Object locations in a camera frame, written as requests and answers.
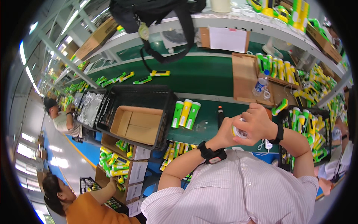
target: man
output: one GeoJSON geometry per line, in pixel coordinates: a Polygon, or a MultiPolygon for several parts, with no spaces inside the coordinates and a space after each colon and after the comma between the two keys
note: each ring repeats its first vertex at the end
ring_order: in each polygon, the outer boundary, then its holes
{"type": "Polygon", "coordinates": [[[307,139],[270,121],[262,105],[250,104],[241,115],[225,118],[212,139],[171,161],[141,211],[147,223],[303,224],[313,214],[317,190],[307,139]],[[247,132],[247,138],[233,136],[232,126],[247,132]],[[203,163],[218,161],[213,151],[220,148],[253,146],[261,139],[280,144],[296,158],[293,175],[239,150],[227,150],[218,163],[203,163]],[[193,170],[182,189],[181,179],[193,170]]]}
{"type": "Polygon", "coordinates": [[[59,132],[70,135],[74,138],[79,138],[83,142],[87,142],[98,147],[101,146],[101,142],[94,138],[94,131],[88,130],[78,121],[73,120],[72,104],[67,106],[65,112],[59,112],[59,107],[54,99],[45,98],[44,105],[46,112],[53,119],[53,124],[59,132]]]}

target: black backpack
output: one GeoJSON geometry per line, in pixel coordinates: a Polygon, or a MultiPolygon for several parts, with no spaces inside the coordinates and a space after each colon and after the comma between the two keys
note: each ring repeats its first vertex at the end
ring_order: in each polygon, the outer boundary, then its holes
{"type": "Polygon", "coordinates": [[[156,21],[155,24],[160,24],[161,20],[171,11],[176,13],[187,40],[184,51],[163,57],[151,49],[149,41],[141,38],[144,47],[140,50],[140,55],[147,70],[152,72],[144,60],[143,49],[162,64],[182,59],[194,44],[194,26],[190,14],[201,12],[205,6],[205,0],[196,0],[195,3],[187,3],[187,0],[111,0],[110,12],[115,21],[123,26],[127,33],[138,32],[140,22],[144,22],[149,27],[154,21],[156,21]]]}

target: orange shirt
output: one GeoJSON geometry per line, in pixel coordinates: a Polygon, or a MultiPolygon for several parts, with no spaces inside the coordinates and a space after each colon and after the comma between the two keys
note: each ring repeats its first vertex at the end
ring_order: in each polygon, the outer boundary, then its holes
{"type": "Polygon", "coordinates": [[[67,208],[66,220],[67,224],[140,224],[136,217],[100,205],[89,192],[78,196],[67,208]]]}

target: water bottle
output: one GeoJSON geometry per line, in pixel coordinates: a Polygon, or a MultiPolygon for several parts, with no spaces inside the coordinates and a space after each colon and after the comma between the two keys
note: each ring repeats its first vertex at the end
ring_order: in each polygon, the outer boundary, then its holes
{"type": "Polygon", "coordinates": [[[265,77],[262,78],[258,78],[257,80],[257,83],[255,85],[255,87],[253,88],[252,90],[252,93],[254,96],[260,96],[261,93],[262,93],[262,89],[264,88],[264,86],[266,86],[268,84],[268,76],[266,75],[266,71],[268,70],[265,70],[265,77]]]}

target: white striped shirt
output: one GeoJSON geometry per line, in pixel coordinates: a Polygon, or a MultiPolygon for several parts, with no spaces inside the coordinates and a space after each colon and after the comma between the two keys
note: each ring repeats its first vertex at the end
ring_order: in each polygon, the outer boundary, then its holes
{"type": "Polygon", "coordinates": [[[141,206],[148,224],[307,223],[318,190],[316,177],[295,178],[250,153],[227,150],[227,159],[195,170],[184,190],[169,187],[141,206]]]}

